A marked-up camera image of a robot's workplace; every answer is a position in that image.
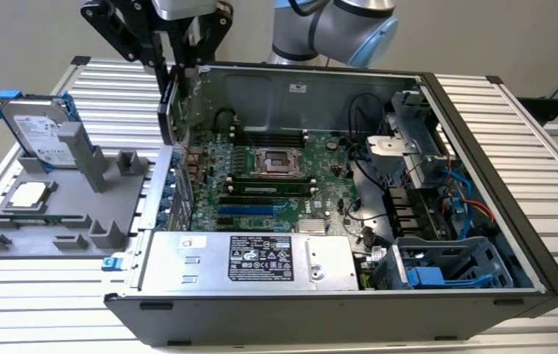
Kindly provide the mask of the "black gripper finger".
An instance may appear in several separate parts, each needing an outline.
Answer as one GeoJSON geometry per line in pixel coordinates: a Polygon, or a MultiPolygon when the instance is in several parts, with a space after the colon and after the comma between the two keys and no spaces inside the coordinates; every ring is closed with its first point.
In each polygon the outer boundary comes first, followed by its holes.
{"type": "Polygon", "coordinates": [[[152,18],[119,18],[110,1],[87,1],[80,14],[108,44],[127,61],[140,61],[155,75],[159,91],[164,92],[171,77],[163,56],[160,35],[176,30],[172,21],[163,20],[156,11],[152,18]]]}
{"type": "Polygon", "coordinates": [[[234,7],[228,2],[216,2],[215,11],[192,17],[176,19],[174,22],[178,27],[174,45],[174,59],[176,65],[191,68],[195,65],[210,63],[215,60],[215,52],[226,38],[232,22],[234,7]],[[190,30],[196,21],[199,39],[192,44],[190,40],[190,30]]]}

